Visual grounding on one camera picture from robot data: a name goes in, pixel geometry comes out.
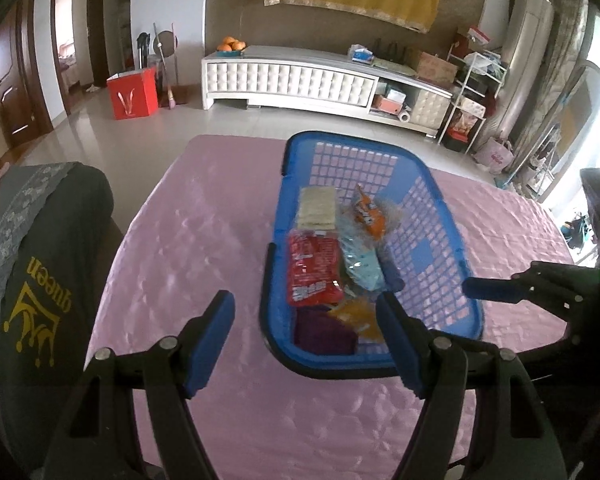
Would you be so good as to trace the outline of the silver standing air conditioner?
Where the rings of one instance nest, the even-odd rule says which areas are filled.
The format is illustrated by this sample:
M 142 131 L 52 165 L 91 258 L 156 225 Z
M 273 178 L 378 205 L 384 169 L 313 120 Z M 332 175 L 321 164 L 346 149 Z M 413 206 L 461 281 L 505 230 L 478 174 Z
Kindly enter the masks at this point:
M 507 72 L 495 112 L 484 124 L 486 138 L 506 140 L 538 76 L 554 22 L 550 0 L 515 0 L 502 49 Z

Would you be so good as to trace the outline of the brown wooden door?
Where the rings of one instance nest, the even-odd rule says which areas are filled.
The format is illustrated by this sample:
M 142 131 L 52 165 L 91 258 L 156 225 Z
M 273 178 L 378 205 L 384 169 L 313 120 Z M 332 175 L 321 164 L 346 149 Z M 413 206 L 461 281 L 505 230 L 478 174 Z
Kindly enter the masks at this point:
M 0 167 L 52 131 L 34 44 L 34 0 L 16 0 L 0 24 Z

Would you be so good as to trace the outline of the blue striped snack bag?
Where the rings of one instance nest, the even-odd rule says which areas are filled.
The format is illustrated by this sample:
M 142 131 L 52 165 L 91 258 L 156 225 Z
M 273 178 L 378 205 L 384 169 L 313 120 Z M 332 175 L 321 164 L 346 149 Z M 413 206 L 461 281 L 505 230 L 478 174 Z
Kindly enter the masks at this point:
M 375 242 L 354 220 L 351 205 L 341 205 L 336 217 L 342 267 L 366 292 L 400 292 L 405 282 L 384 240 Z

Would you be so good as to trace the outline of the cardboard box on cabinet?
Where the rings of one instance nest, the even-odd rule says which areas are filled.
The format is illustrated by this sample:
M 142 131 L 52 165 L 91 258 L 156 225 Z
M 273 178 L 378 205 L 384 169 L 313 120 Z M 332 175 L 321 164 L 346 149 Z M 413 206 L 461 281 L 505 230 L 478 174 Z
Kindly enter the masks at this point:
M 455 64 L 424 51 L 419 52 L 416 61 L 415 70 L 419 79 L 445 89 L 451 88 L 454 84 L 458 72 Z

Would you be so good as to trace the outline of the pink quilted tablecloth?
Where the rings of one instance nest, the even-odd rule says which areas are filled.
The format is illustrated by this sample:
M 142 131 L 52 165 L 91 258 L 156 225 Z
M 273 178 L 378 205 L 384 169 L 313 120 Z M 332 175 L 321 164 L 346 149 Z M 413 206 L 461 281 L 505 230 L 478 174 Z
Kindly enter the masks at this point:
M 258 313 L 285 141 L 196 136 L 131 222 L 114 259 L 88 357 L 176 335 L 219 289 L 235 322 L 208 386 L 188 404 L 221 479 L 390 479 L 419 415 L 398 378 L 312 380 L 280 364 Z M 509 278 L 533 260 L 572 263 L 539 204 L 434 169 L 473 274 Z M 484 304 L 484 339 L 522 351 L 565 323 L 528 302 Z

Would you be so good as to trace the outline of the purple snack packet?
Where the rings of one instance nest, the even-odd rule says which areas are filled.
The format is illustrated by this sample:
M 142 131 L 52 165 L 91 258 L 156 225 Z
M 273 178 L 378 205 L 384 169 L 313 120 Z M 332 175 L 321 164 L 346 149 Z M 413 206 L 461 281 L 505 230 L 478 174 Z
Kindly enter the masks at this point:
M 300 308 L 294 321 L 294 345 L 316 356 L 353 356 L 358 334 L 326 307 Z

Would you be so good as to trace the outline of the red gift box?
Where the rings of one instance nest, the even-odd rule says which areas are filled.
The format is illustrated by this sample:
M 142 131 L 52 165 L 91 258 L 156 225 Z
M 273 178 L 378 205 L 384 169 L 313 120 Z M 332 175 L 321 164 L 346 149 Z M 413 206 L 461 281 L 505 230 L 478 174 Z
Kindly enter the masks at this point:
M 158 110 L 156 70 L 143 68 L 107 79 L 115 120 L 148 117 Z

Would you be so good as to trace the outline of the white metal shelf rack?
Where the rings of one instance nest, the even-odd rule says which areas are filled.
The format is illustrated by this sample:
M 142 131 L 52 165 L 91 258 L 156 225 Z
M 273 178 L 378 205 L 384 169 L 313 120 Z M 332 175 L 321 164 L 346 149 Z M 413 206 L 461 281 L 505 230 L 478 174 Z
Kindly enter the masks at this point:
M 501 55 L 457 34 L 446 59 L 457 68 L 451 103 L 437 135 L 448 150 L 468 154 L 495 112 L 507 65 Z

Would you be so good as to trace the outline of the dark chair with cover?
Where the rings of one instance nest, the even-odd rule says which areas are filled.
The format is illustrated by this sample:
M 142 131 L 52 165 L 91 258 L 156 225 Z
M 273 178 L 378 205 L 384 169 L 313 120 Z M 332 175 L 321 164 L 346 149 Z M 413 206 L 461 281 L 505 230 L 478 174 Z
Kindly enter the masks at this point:
M 121 240 L 113 212 L 107 177 L 80 162 L 0 175 L 0 479 L 44 465 Z

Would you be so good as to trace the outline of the red cracker packet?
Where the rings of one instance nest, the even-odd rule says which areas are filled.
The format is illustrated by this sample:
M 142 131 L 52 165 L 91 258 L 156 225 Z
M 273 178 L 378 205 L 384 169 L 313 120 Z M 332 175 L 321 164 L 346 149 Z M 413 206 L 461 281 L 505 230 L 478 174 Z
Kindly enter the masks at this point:
M 287 234 L 287 301 L 291 307 L 334 306 L 342 300 L 337 219 L 336 188 L 300 190 L 298 210 Z

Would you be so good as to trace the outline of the blue plastic basket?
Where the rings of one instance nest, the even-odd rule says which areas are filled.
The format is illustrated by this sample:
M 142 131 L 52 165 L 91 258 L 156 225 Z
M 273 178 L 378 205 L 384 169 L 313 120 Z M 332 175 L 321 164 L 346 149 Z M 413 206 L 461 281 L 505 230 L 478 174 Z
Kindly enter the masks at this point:
M 260 326 L 272 355 L 316 379 L 396 371 L 376 322 L 392 292 L 430 330 L 477 339 L 483 310 L 427 166 L 403 148 L 319 131 L 286 143 Z

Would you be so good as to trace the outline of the blue tissue box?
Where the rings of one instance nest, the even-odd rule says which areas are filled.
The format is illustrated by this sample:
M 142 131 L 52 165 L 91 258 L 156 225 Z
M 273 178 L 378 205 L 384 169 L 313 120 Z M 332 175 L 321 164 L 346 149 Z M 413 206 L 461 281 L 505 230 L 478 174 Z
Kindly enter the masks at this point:
M 352 62 L 372 64 L 374 62 L 374 52 L 362 44 L 351 44 L 348 50 L 348 57 Z

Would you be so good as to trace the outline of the orange snack pouch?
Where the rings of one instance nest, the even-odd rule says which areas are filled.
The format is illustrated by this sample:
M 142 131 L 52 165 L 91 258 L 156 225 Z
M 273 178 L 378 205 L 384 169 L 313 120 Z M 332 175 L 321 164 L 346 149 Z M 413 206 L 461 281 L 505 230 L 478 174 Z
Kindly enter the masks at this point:
M 384 341 L 377 324 L 375 305 L 367 297 L 349 298 L 330 309 L 327 314 L 349 326 L 365 341 L 381 344 Z

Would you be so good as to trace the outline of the orange long snack packet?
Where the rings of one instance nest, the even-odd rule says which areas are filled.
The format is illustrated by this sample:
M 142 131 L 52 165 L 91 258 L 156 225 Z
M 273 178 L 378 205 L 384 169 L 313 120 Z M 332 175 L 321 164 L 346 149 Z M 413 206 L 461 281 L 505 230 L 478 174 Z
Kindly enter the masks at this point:
M 387 218 L 377 203 L 357 185 L 351 200 L 354 220 L 373 240 L 381 240 L 387 232 Z

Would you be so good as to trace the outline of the pink shopping bag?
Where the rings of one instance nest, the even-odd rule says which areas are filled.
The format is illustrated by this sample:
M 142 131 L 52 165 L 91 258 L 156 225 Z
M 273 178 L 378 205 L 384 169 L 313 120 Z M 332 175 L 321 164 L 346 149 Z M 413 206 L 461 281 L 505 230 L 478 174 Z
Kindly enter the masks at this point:
M 486 168 L 490 174 L 500 174 L 513 158 L 512 144 L 495 136 L 486 140 L 474 155 L 475 162 Z

